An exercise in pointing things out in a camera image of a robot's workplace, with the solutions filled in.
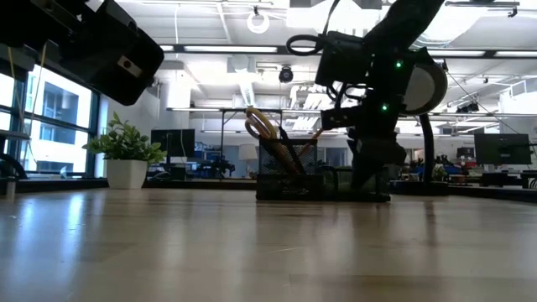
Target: green leaves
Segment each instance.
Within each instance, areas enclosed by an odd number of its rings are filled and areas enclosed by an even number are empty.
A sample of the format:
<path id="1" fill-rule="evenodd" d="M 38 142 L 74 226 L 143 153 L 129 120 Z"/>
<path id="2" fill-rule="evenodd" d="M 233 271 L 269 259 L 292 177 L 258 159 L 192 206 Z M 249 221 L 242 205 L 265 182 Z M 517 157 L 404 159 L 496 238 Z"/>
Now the green leaves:
<path id="1" fill-rule="evenodd" d="M 148 136 L 141 135 L 128 121 L 121 122 L 116 112 L 108 127 L 108 134 L 93 138 L 83 148 L 94 154 L 104 154 L 105 159 L 143 160 L 150 164 L 166 157 L 166 152 L 159 149 L 160 143 L 148 143 Z"/>

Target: desk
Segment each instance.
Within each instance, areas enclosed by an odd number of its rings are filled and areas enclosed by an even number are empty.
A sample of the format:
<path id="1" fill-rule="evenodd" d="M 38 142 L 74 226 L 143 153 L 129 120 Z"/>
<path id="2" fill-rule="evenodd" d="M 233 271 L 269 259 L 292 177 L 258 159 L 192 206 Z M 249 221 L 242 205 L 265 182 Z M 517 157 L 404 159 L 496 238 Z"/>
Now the desk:
<path id="1" fill-rule="evenodd" d="M 18 195 L 0 217 L 0 301 L 537 296 L 537 207 L 505 200 L 269 203 L 249 191 L 78 190 Z"/>

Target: window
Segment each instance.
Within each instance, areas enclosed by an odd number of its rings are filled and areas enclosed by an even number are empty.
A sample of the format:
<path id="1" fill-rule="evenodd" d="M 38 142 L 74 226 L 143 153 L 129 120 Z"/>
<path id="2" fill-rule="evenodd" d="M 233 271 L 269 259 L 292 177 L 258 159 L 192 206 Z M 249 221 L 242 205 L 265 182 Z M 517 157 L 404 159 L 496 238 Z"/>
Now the window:
<path id="1" fill-rule="evenodd" d="M 6 112 L 0 112 L 0 130 L 9 130 L 11 115 Z"/>
<path id="2" fill-rule="evenodd" d="M 24 120 L 24 125 L 29 129 L 30 120 Z M 20 153 L 19 162 L 24 169 L 60 172 L 67 167 L 68 172 L 86 172 L 87 151 L 82 146 L 88 142 L 88 133 L 37 120 L 32 122 L 31 128 L 32 142 L 28 147 L 23 143 Z"/>
<path id="3" fill-rule="evenodd" d="M 88 128 L 90 125 L 91 90 L 43 68 L 38 84 L 39 66 L 28 75 L 26 112 L 50 117 Z"/>
<path id="4" fill-rule="evenodd" d="M 11 115 L 9 113 L 0 112 L 0 130 L 9 130 L 9 124 L 11 122 Z M 3 152 L 6 154 L 8 152 L 9 141 L 3 146 Z"/>
<path id="5" fill-rule="evenodd" d="M 45 68 L 41 70 L 39 66 L 29 72 L 25 88 L 19 83 L 17 89 L 26 91 L 22 100 L 25 113 L 21 130 L 29 134 L 31 142 L 21 142 L 20 148 L 13 149 L 13 156 L 24 169 L 30 173 L 92 173 L 92 170 L 86 171 L 86 167 L 91 167 L 88 161 L 93 157 L 88 157 L 82 146 L 90 136 L 96 135 L 96 122 L 90 121 L 97 116 L 96 95 L 61 75 Z M 14 111 L 7 115 L 18 120 Z M 0 127 L 4 123 L 9 128 L 9 120 L 5 122 L 2 118 Z"/>
<path id="6" fill-rule="evenodd" d="M 0 74 L 0 105 L 12 106 L 14 86 L 15 80 L 13 78 Z"/>
<path id="7" fill-rule="evenodd" d="M 76 132 L 70 129 L 41 123 L 39 139 L 74 145 L 76 140 Z"/>
<path id="8" fill-rule="evenodd" d="M 47 161 L 37 162 L 37 170 L 40 172 L 58 172 L 63 169 L 65 170 L 65 172 L 73 172 L 73 163 L 58 163 Z"/>

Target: white flower pot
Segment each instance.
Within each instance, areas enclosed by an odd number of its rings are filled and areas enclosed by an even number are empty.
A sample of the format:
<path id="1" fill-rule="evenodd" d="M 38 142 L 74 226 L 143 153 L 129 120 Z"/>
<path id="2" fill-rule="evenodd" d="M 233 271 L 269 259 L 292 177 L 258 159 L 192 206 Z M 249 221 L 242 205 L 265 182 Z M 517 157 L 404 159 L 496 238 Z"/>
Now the white flower pot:
<path id="1" fill-rule="evenodd" d="M 142 160 L 107 160 L 110 189 L 140 189 L 145 181 L 148 163 Z"/>

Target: ductwork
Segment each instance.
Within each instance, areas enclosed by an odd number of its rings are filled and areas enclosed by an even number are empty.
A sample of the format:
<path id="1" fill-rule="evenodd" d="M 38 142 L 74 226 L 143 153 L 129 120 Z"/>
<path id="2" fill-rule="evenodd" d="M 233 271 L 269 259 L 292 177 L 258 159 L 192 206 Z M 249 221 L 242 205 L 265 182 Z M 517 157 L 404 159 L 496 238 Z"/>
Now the ductwork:
<path id="1" fill-rule="evenodd" d="M 239 75 L 244 77 L 239 81 L 241 87 L 242 98 L 244 99 L 244 105 L 247 107 L 255 107 L 255 95 L 253 93 L 252 80 L 248 76 L 249 68 L 251 66 L 250 58 L 246 55 L 234 55 L 231 59 L 232 68 Z"/>

